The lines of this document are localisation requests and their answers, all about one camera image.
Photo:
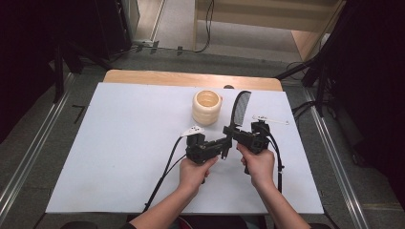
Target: white sheet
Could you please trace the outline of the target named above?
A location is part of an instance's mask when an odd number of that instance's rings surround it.
[[[192,87],[100,83],[54,188],[47,213],[139,213],[155,188],[180,134],[195,125]],[[205,139],[224,137],[238,90],[211,89],[223,98],[219,120],[205,128]],[[252,91],[243,130],[253,115],[269,122],[283,164],[283,195],[299,213],[323,214],[301,138],[285,93]],[[266,208],[245,175],[241,154],[219,160],[184,214],[265,214]],[[185,138],[173,162],[185,154]],[[166,177],[152,205],[179,182],[179,167]]]

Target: black sleeve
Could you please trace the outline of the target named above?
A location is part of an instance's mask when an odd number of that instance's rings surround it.
[[[125,225],[120,227],[119,229],[137,229],[135,226],[133,226],[131,223],[127,222]]]

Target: beige container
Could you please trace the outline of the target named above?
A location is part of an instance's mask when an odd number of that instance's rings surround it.
[[[212,91],[200,91],[193,97],[193,118],[203,126],[218,120],[223,99]]]

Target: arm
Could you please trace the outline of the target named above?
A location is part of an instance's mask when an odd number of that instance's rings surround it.
[[[310,228],[274,184],[274,154],[270,150],[263,150],[260,154],[254,155],[239,143],[238,150],[243,155],[241,162],[248,165],[252,184],[271,214],[277,228]]]
[[[218,158],[214,157],[203,165],[197,165],[188,158],[183,159],[177,189],[156,206],[131,220],[130,223],[139,229],[168,228],[199,192],[203,179],[209,175],[208,169],[217,160]]]

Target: human hand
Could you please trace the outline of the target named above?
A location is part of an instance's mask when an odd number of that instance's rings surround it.
[[[187,192],[191,192],[195,196],[199,192],[199,187],[203,180],[209,175],[209,168],[218,161],[218,157],[215,156],[208,159],[204,164],[199,165],[185,158],[180,164],[180,183],[179,189],[183,189]]]
[[[241,162],[250,172],[251,181],[254,187],[258,188],[263,185],[272,184],[274,170],[274,153],[264,149],[260,154],[253,154],[246,146],[238,143],[237,149],[242,154]]]

